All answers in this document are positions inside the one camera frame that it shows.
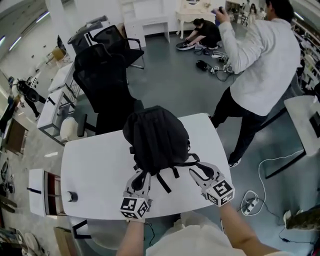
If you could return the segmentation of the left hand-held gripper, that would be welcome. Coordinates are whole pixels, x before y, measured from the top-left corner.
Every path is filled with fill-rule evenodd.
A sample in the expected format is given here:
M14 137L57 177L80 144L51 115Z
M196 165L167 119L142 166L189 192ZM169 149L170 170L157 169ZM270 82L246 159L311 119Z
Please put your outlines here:
M152 203L149 197L151 177L149 172L137 171L127 181L119 211L128 222L145 222Z

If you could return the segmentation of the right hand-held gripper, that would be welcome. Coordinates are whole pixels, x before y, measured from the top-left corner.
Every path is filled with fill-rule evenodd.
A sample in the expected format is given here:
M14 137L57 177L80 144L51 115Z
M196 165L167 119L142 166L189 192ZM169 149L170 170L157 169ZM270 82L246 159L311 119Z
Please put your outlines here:
M189 169L189 174L195 183L201 187L204 198L218 207L230 202L235 196L235 188L231 182L220 173L219 168L208 162L199 162L198 168L208 177L202 178L195 170Z

